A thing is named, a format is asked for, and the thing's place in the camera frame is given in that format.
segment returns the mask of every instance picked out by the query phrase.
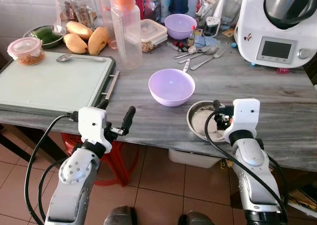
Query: pink lid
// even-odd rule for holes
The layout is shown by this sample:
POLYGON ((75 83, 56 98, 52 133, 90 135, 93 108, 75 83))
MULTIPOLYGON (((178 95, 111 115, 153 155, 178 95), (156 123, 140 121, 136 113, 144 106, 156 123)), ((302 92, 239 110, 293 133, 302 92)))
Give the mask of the pink lid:
POLYGON ((41 45, 41 40, 38 38, 20 38, 10 43, 8 53, 10 56, 22 56, 31 53, 41 45))

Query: gray marble countertop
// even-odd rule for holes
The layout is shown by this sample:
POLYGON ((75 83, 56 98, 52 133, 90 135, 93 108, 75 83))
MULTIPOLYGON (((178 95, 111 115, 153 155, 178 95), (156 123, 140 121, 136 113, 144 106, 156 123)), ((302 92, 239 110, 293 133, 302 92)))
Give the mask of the gray marble countertop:
MULTIPOLYGON (((223 44, 231 43, 224 36, 219 39, 223 44)), ((54 51, 69 52, 65 47, 54 51)), ((195 92, 185 104, 169 108, 152 98, 148 79, 160 69, 182 69, 183 64, 172 58, 177 54, 164 44, 143 54, 141 67, 125 70, 117 51, 105 48, 101 52, 102 56, 112 56, 117 63, 115 70, 120 70, 107 108, 108 121, 120 126, 129 106, 136 107, 130 133, 119 140, 222 157, 208 142, 191 132, 186 122, 187 110, 201 100, 219 99, 223 104, 231 104, 238 98, 256 98, 261 102, 257 137, 263 140, 265 151, 283 167, 317 171, 317 92, 305 71, 300 68, 277 74, 276 68, 252 67, 238 49, 229 47, 220 58, 195 71, 188 70, 196 83, 195 92)), ((191 64, 208 57, 193 59, 191 64)), ((46 129, 53 119, 39 114, 0 111, 0 122, 26 127, 46 129)), ((77 123, 67 119, 57 123, 53 130, 79 134, 77 123)))

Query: white appliance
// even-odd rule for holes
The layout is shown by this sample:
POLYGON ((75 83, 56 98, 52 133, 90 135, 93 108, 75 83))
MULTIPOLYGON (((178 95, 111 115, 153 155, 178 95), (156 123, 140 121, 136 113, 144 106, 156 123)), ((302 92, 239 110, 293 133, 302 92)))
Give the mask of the white appliance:
MULTIPOLYGON (((269 10, 278 12, 281 8, 290 7, 289 1, 276 0, 269 10)), ((252 63, 280 68, 294 68, 307 63, 317 51, 317 11, 295 23, 295 26, 281 29, 268 19, 270 13, 265 4, 268 4, 265 0, 242 1, 234 31, 241 56, 252 63)))

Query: appliance display screen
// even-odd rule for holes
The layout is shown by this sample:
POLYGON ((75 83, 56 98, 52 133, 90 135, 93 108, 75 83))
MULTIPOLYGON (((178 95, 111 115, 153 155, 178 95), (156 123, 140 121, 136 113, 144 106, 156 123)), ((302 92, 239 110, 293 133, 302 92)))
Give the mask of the appliance display screen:
POLYGON ((292 44, 265 41, 262 50, 262 55, 279 58, 288 58, 291 47, 292 44))

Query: appliance knob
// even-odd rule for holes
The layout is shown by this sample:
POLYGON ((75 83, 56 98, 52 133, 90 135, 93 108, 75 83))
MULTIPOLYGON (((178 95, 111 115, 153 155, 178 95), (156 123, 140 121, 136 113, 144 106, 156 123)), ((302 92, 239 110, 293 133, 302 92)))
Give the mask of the appliance knob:
POLYGON ((310 51, 308 49, 302 48, 297 52, 297 57, 299 59, 306 59, 310 56, 310 51))

